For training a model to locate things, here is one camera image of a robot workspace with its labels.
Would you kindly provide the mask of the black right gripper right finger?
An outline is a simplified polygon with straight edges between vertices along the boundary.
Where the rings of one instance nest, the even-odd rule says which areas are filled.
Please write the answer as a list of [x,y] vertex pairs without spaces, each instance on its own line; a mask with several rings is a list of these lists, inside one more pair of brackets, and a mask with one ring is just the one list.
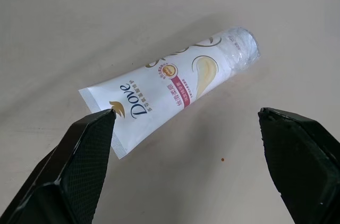
[[295,224],[340,224],[340,142],[317,121],[263,107],[270,176]]

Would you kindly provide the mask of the white Dove cream tube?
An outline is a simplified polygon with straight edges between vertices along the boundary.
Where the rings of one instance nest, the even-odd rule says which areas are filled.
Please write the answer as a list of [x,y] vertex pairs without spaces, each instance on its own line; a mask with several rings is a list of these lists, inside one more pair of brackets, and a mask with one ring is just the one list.
[[116,112],[111,146],[123,158],[181,110],[245,71],[259,56],[253,34],[232,28],[79,93],[92,113]]

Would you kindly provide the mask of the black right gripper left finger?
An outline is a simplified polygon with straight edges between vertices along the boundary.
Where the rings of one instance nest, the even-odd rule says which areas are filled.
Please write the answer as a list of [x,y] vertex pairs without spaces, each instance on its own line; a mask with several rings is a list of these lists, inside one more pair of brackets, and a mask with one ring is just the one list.
[[92,224],[108,166],[115,111],[73,123],[34,168],[0,224]]

